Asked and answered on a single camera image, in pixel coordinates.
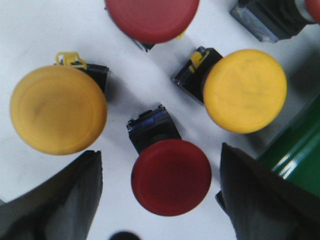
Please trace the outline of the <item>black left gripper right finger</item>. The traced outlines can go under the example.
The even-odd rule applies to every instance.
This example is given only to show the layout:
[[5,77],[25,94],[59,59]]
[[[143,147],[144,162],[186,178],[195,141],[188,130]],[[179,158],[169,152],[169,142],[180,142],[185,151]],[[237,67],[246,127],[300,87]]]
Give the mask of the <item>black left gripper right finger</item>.
[[222,144],[215,198],[238,240],[318,240],[320,199]]

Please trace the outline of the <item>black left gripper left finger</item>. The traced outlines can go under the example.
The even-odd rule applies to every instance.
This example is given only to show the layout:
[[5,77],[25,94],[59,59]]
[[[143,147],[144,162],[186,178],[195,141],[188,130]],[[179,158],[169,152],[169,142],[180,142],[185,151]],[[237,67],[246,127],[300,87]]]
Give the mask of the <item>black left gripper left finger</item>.
[[103,190],[102,153],[88,150],[0,206],[2,240],[85,240]]

